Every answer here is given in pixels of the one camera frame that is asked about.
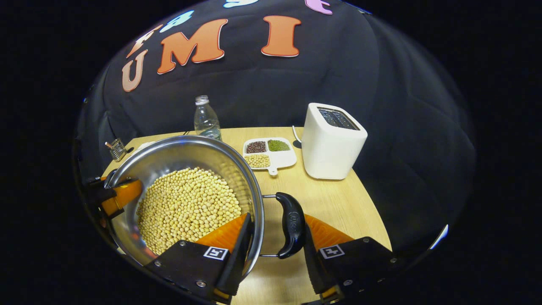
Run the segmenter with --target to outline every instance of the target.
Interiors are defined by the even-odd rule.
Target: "wooden table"
[[[303,128],[296,128],[299,137]],[[182,135],[183,132],[135,138],[126,148],[134,151],[140,145],[159,139]],[[262,137],[283,137],[292,143],[291,127],[222,129],[223,141],[242,154],[246,140]],[[280,168],[276,177],[267,170],[255,170],[262,194],[284,192],[294,196],[303,211],[343,231],[354,239],[370,236],[391,250],[388,233],[369,194],[353,170],[340,181],[317,180],[305,172],[301,149],[294,148],[298,161],[289,168]],[[118,168],[111,162],[104,172]],[[276,254],[284,244],[282,208],[275,199],[264,199],[265,228],[261,253]],[[241,282],[232,304],[301,304],[319,298],[308,278],[303,250],[286,259],[260,257],[250,274]]]

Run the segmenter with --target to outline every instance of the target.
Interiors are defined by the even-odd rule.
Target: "plastic water bottle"
[[[194,130],[196,134],[222,141],[220,123],[215,111],[209,105],[207,96],[196,98],[196,114],[194,115]]]

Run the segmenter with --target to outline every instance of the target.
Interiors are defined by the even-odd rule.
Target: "metal utensil holder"
[[[113,160],[115,160],[115,162],[120,162],[120,160],[122,160],[122,158],[126,155],[124,144],[119,138],[115,139],[115,141],[111,143],[109,152],[111,153],[111,157]]]

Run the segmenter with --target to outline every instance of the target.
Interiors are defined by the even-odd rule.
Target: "white divided dish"
[[[267,143],[267,141],[269,141],[269,140],[282,141],[282,142],[288,144],[288,147],[290,149],[289,150],[281,150],[281,151],[270,151],[269,150],[269,144]],[[265,142],[266,151],[265,152],[253,152],[253,153],[247,154],[247,146],[248,146],[248,144],[250,144],[252,142],[258,142],[258,141]],[[250,156],[250,155],[258,155],[258,154],[269,156],[270,165],[268,167],[250,167],[250,168],[253,169],[253,170],[264,170],[264,169],[266,169],[266,170],[269,171],[269,174],[271,176],[276,176],[278,174],[277,169],[282,168],[282,167],[292,166],[298,161],[298,158],[295,155],[295,151],[294,151],[292,145],[290,144],[290,141],[286,140],[285,138],[274,137],[274,138],[257,138],[257,139],[247,140],[243,145],[243,157]]]

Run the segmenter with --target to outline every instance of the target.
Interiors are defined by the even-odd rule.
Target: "white toaster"
[[[301,139],[305,171],[316,179],[346,178],[366,139],[367,131],[343,109],[310,103]]]

